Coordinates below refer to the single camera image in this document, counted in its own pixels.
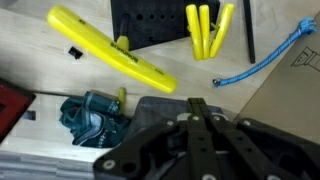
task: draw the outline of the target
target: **workbench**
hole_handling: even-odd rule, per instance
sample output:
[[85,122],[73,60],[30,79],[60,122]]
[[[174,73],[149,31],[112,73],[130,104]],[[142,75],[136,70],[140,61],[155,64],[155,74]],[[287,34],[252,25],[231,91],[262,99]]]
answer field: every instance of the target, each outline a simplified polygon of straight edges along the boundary
[[[177,78],[178,86],[172,94],[160,92],[115,70],[46,22],[48,11],[54,5],[61,4],[113,38],[108,0],[18,0],[0,9],[0,77],[29,90],[66,95],[82,96],[89,90],[117,95],[118,88],[124,87],[127,90],[125,113],[128,116],[134,114],[136,104],[143,96],[179,100],[202,97],[207,104],[221,107],[226,116],[233,120],[285,53],[241,82],[214,88],[212,79],[231,77],[253,66],[249,63],[242,1],[221,3],[222,6],[224,3],[234,3],[235,10],[216,58],[196,62],[190,38],[132,52]],[[319,0],[252,0],[251,3],[257,63],[287,39],[301,19],[315,16],[320,9]],[[80,60],[68,54],[72,46],[84,52]],[[37,94],[31,109],[40,111],[41,120],[18,122],[18,128],[13,129],[10,139],[4,141],[0,150],[90,163],[105,153],[107,150],[71,145],[69,130],[58,122],[61,115],[59,108],[65,99]]]

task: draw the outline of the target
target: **black pegboard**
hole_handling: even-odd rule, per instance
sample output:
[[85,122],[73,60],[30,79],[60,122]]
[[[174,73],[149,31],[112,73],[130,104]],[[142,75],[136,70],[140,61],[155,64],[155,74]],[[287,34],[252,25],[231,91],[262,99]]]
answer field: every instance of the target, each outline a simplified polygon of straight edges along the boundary
[[130,50],[190,36],[185,7],[208,4],[211,22],[217,21],[219,0],[111,0],[114,40],[120,34],[122,16],[130,16]]

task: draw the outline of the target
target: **bolt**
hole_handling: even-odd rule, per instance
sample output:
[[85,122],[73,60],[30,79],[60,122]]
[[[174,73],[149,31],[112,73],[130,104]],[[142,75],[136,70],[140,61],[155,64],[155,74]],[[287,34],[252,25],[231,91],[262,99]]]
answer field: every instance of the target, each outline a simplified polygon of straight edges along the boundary
[[200,120],[200,118],[198,116],[193,116],[192,119],[195,120],[195,121],[199,121]]
[[251,126],[251,122],[250,121],[244,121],[243,124],[245,124],[247,126]]
[[281,180],[281,178],[279,178],[278,176],[276,175],[269,175],[267,177],[267,180]]
[[172,125],[174,124],[174,122],[173,122],[173,121],[168,121],[167,124],[168,124],[169,126],[172,126]]
[[108,160],[103,163],[103,168],[106,170],[111,170],[116,165],[116,162],[114,160]]
[[202,180],[217,180],[217,179],[211,174],[205,174],[202,176]]
[[213,119],[216,120],[216,121],[220,121],[221,120],[220,116],[213,116]]

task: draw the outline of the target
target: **blue wire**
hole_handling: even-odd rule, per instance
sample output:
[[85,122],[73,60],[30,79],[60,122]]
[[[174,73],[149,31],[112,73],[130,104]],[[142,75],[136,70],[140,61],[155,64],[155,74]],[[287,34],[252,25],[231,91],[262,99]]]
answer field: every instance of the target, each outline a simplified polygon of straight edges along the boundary
[[316,31],[316,23],[313,18],[305,18],[299,23],[298,29],[290,35],[290,37],[282,43],[269,57],[267,57],[264,61],[257,64],[255,67],[251,68],[250,70],[232,77],[228,79],[214,79],[213,84],[216,87],[219,86],[225,86],[228,84],[232,84],[238,81],[241,81],[242,79],[245,79],[252,74],[258,72],[262,68],[266,67],[269,63],[271,63],[274,59],[276,59],[285,49],[287,49],[290,44],[292,44],[294,41],[296,41],[299,37],[301,37],[304,34],[310,34],[314,31]]

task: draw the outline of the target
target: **red object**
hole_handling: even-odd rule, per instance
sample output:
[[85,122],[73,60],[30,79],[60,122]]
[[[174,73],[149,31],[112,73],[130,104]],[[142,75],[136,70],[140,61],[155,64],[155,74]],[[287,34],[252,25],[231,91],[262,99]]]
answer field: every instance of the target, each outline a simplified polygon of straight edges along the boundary
[[35,96],[0,80],[0,142],[23,115]]

